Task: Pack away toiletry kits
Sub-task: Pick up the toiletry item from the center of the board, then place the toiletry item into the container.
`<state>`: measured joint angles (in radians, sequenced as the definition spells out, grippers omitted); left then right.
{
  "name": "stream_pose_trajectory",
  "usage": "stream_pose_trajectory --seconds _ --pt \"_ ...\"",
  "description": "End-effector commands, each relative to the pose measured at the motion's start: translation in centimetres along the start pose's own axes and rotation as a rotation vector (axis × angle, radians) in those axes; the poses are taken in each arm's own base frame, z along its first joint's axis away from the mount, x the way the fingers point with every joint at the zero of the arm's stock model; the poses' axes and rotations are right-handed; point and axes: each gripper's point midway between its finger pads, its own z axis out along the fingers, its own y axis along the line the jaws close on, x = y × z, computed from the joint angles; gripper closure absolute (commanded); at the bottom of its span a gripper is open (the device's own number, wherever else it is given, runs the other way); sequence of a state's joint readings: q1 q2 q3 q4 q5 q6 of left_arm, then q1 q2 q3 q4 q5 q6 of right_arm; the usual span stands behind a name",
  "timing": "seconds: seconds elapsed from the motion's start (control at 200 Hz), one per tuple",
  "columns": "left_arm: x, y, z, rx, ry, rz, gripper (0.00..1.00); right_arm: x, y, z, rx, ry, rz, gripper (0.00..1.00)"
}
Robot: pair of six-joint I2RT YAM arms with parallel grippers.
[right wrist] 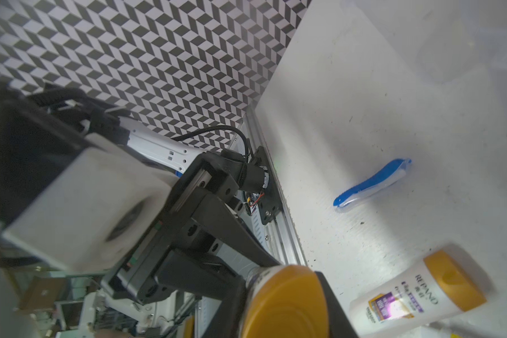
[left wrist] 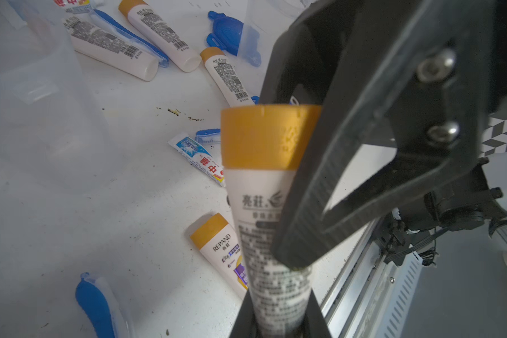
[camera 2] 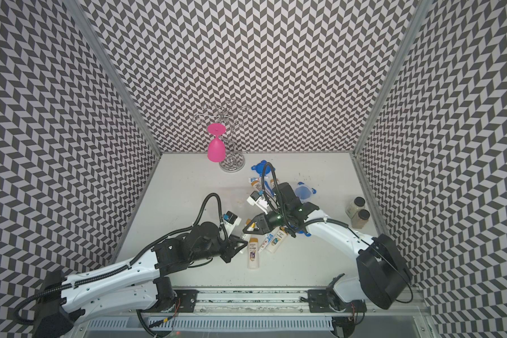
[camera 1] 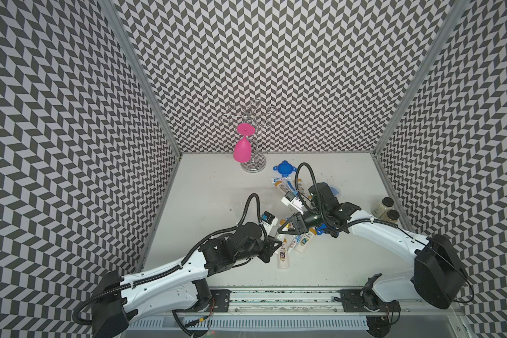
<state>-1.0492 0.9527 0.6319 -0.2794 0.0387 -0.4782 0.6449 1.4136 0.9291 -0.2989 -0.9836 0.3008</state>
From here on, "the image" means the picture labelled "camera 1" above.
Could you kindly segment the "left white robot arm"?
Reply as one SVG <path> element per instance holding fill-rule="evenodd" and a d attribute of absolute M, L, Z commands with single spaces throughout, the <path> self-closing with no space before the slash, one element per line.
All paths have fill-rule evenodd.
<path fill-rule="evenodd" d="M 156 313 L 201 311 L 213 298 L 208 277 L 243 266 L 249 259 L 269 263 L 282 245 L 263 225 L 252 222 L 217 230 L 181 259 L 141 273 L 105 274 L 74 308 L 72 320 L 90 326 L 93 337 L 116 337 L 131 323 Z"/>

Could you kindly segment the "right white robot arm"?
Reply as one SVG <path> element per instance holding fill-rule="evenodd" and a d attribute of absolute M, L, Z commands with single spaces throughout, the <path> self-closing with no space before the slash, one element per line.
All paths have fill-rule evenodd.
<path fill-rule="evenodd" d="M 383 304 L 400 300 L 423 300 L 435 308 L 448 309 L 461 289 L 469 283 L 466 269 L 451 242 L 443 235 L 427 237 L 401 229 L 398 225 L 375 218 L 354 204 L 346 203 L 335 215 L 298 212 L 279 228 L 282 235 L 304 235 L 325 224 L 331 235 L 346 232 L 362 237 L 411 266 L 411 270 L 393 275 L 369 277 L 360 291 L 364 307 L 378 311 Z"/>

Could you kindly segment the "white bottle green label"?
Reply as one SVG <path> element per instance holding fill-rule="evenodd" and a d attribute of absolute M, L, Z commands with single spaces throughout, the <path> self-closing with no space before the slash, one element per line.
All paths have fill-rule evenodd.
<path fill-rule="evenodd" d="M 294 250 L 298 253 L 304 253 L 310 247 L 311 241 L 316 237 L 316 235 L 316 231 L 310 229 L 306 234 L 303 234 L 299 238 Z"/>

